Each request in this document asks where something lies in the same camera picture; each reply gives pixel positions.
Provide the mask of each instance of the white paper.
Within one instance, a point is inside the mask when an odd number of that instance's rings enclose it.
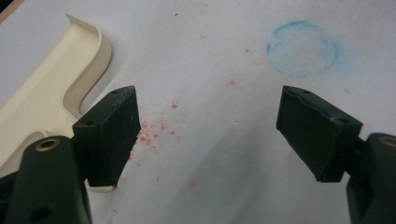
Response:
[[[0,26],[1,97],[71,12],[114,49],[82,111],[135,85],[143,127],[119,187],[90,193],[94,223],[349,223],[348,175],[316,182],[276,130],[281,88],[337,105],[363,122],[363,139],[396,134],[395,5],[26,1]]]

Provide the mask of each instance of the mounting hole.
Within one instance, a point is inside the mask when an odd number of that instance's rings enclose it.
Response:
[[[338,120],[340,120],[343,123],[349,123],[349,120],[347,120],[347,119],[338,119]]]
[[[396,137],[382,136],[379,141],[389,147],[396,147]]]
[[[87,122],[85,122],[86,125],[88,126],[92,126],[94,125],[96,122],[94,120],[88,120]]]
[[[52,215],[53,209],[49,204],[45,204],[37,207],[30,214],[29,218],[33,223],[41,222],[42,220]]]
[[[60,143],[61,141],[59,141],[59,139],[57,138],[46,139],[40,142],[39,144],[35,145],[35,150],[39,152],[48,151],[56,148]]]

